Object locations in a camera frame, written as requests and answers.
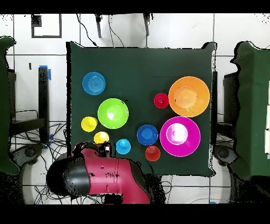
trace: blue cup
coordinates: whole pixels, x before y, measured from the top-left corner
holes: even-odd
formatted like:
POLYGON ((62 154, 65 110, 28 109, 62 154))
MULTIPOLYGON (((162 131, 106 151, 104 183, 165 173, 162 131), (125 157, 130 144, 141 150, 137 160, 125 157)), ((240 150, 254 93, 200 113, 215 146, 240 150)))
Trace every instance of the blue cup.
POLYGON ((105 89, 105 79, 98 72, 89 72, 82 80, 82 87, 90 95, 98 95, 105 89))
POLYGON ((123 138, 116 142, 116 151, 119 154, 125 155, 129 153, 130 149, 131 145, 127 139, 123 138))
POLYGON ((137 139, 142 145, 153 145, 158 139, 158 131, 152 125, 143 125, 137 131, 137 139))

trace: green bowl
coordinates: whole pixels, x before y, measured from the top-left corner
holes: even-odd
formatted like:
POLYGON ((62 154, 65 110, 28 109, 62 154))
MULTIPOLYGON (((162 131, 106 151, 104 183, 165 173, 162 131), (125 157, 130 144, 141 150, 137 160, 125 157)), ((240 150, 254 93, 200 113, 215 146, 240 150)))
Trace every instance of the green bowl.
POLYGON ((120 99, 107 99, 102 102, 98 109, 98 119, 100 123, 109 129, 122 127, 127 122, 128 117, 128 107, 120 99))

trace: table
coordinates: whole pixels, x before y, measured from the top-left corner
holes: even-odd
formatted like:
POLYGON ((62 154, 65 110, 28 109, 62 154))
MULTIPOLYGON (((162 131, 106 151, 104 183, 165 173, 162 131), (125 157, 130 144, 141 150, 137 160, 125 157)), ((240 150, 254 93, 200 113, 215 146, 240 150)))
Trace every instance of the table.
MULTIPOLYGON (((116 157, 139 161, 142 171, 150 173, 151 169, 144 155, 146 146, 138 142, 137 130, 141 125, 151 124, 160 132, 169 118, 178 116, 170 106, 165 109, 156 108, 153 99, 160 92, 168 94, 171 85, 179 78, 198 77, 211 91, 214 42, 205 44, 202 49, 82 48, 73 42, 67 42, 66 46, 67 95, 68 100, 71 100, 71 108, 70 102, 67 102, 67 117, 69 119, 71 116, 71 147, 74 148, 78 142, 93 141, 95 133, 99 131, 109 134, 112 146, 117 140, 127 138, 131 143, 131 151, 126 155, 116 153, 116 157), (92 71, 101 73, 106 80, 104 92, 97 96, 88 95, 82 88, 83 77, 92 71), (127 123, 119 129, 107 129, 98 123, 93 132, 85 132, 81 128, 81 120, 86 116, 98 118, 98 107, 108 98, 118 98, 127 104, 127 123)), ((192 120, 201 132, 197 150, 187 157, 173 157, 162 148, 158 139, 155 145, 161 151, 160 159, 149 162, 155 174, 214 174, 208 165, 210 106, 192 120)))

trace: yellow cup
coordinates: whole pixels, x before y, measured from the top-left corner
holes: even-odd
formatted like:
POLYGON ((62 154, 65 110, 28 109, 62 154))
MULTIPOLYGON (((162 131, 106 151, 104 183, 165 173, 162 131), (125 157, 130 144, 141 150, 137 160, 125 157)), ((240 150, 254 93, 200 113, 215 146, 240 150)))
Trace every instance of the yellow cup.
POLYGON ((109 140, 109 135, 107 132, 97 132, 94 136, 94 142, 96 144, 102 144, 109 140))
POLYGON ((96 126, 98 125, 98 120, 94 117, 85 117, 82 119, 82 129, 86 132, 92 132, 95 130, 96 126))

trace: green cloth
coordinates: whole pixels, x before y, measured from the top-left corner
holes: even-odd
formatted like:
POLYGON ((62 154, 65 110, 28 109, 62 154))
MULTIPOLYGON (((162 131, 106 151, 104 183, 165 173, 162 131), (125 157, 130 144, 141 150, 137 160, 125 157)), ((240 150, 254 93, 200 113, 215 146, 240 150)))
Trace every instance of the green cloth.
MULTIPOLYGON (((171 85, 181 77, 195 76, 203 80, 211 91, 211 56, 214 42, 203 49, 140 49, 140 48, 82 48, 73 42, 71 46, 71 145, 93 141, 97 132, 105 131, 110 142, 127 138, 131 151, 126 155, 116 153, 118 158, 139 161, 145 173, 151 172, 145 157, 146 146, 137 140, 137 130, 144 124, 151 124, 160 132, 163 124, 178 116, 170 106, 158 109, 153 104, 156 94, 168 94, 171 85), (82 88, 83 77, 89 72, 101 73, 106 81, 104 92, 97 96, 87 94, 82 88), (91 132, 81 128, 86 116, 98 118, 99 105, 108 98, 118 98, 129 108, 127 123, 119 129, 107 129, 100 123, 91 132)), ((158 175, 202 175, 212 176, 209 168, 210 108, 192 118, 201 132, 197 150, 186 157, 174 157, 161 146, 160 158, 149 162, 158 175)))
POLYGON ((1 95, 1 131, 0 131, 0 172, 15 175, 19 173, 18 167, 9 160, 10 149, 9 123, 11 105, 9 100, 9 84, 7 75, 6 51, 15 41, 9 37, 0 38, 0 95, 1 95))
POLYGON ((244 180, 254 175, 270 176, 270 160, 264 151, 270 51, 242 42, 233 63, 240 67, 240 111, 236 124, 236 152, 239 158, 231 168, 244 180))

